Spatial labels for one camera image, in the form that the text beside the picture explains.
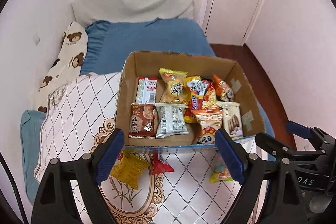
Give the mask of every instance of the white snack package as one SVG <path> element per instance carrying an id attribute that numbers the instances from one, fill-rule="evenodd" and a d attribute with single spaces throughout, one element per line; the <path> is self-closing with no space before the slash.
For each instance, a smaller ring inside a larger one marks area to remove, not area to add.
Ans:
<path id="1" fill-rule="evenodd" d="M 138 90 L 136 93 L 136 104 L 155 105 L 156 78 L 139 78 Z"/>
<path id="2" fill-rule="evenodd" d="M 239 103 L 217 102 L 223 108 L 223 127 L 233 139 L 243 137 L 242 118 L 240 116 Z"/>
<path id="3" fill-rule="evenodd" d="M 189 131 L 183 118 L 183 110 L 186 104 L 155 104 L 159 114 L 160 124 L 157 128 L 156 139 L 165 138 L 171 135 L 185 135 Z"/>

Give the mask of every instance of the white wall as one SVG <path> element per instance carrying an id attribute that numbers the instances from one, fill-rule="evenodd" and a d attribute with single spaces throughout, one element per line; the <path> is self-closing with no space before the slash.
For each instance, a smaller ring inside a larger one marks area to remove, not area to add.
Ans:
<path id="1" fill-rule="evenodd" d="M 336 9 L 330 0 L 263 0 L 247 38 L 290 120 L 336 136 Z M 295 137 L 303 150 L 308 141 Z"/>
<path id="2" fill-rule="evenodd" d="M 19 124 L 25 109 L 31 109 L 33 94 L 53 64 L 60 49 L 62 33 L 74 19 L 73 0 L 9 0 L 0 14 L 0 66 L 2 94 L 0 110 L 0 151 L 18 185 L 28 219 L 32 206 L 24 190 L 21 167 Z M 207 0 L 202 0 L 202 24 Z M 41 37 L 36 46 L 33 36 Z M 0 187 L 19 215 L 6 174 L 0 169 Z"/>

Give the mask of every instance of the cable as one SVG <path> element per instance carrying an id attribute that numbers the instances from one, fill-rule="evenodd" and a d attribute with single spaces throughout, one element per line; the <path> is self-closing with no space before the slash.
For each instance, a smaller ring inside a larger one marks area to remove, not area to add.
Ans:
<path id="1" fill-rule="evenodd" d="M 9 178 L 9 181 L 10 181 L 12 187 L 13 187 L 14 194 L 15 194 L 15 197 L 16 197 L 16 202 L 17 202 L 17 205 L 19 206 L 23 222 L 24 222 L 24 224 L 29 224 L 27 216 L 26 216 L 26 212 L 23 208 L 23 204 L 22 204 L 22 200 L 21 200 L 21 197 L 20 197 L 20 194 L 19 194 L 19 190 L 17 189 L 17 186 L 16 186 L 15 180 L 13 178 L 13 175 L 12 175 L 11 171 L 9 170 L 8 165 L 5 162 L 5 159 L 3 158 L 1 152 L 0 152 L 0 162 L 1 162 L 1 165 L 4 168 L 6 174 Z"/>

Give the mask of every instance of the blue gripper pad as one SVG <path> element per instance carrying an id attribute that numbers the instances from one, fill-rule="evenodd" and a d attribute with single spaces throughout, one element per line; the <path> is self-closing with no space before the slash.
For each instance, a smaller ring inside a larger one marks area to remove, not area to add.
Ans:
<path id="1" fill-rule="evenodd" d="M 245 183 L 244 168 L 235 151 L 225 139 L 223 133 L 219 130 L 215 133 L 215 144 L 222 156 L 233 180 L 239 182 L 240 185 Z"/>
<path id="2" fill-rule="evenodd" d="M 311 138 L 310 128 L 293 121 L 286 123 L 286 131 L 304 139 Z"/>
<path id="3" fill-rule="evenodd" d="M 119 129 L 117 135 L 114 140 L 110 144 L 110 146 L 106 149 L 105 154 L 99 161 L 97 165 L 96 174 L 94 177 L 94 182 L 96 185 L 100 185 L 103 181 L 107 180 L 111 169 L 114 163 L 117 160 L 117 157 L 124 146 L 124 132 Z"/>

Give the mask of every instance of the pink wall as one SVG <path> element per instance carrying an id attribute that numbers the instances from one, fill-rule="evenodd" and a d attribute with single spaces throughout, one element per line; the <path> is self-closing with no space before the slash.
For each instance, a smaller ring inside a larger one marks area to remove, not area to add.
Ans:
<path id="1" fill-rule="evenodd" d="M 336 9 L 331 1 L 263 0 L 246 43 L 288 118 L 336 136 Z M 308 144 L 295 139 L 299 150 Z"/>

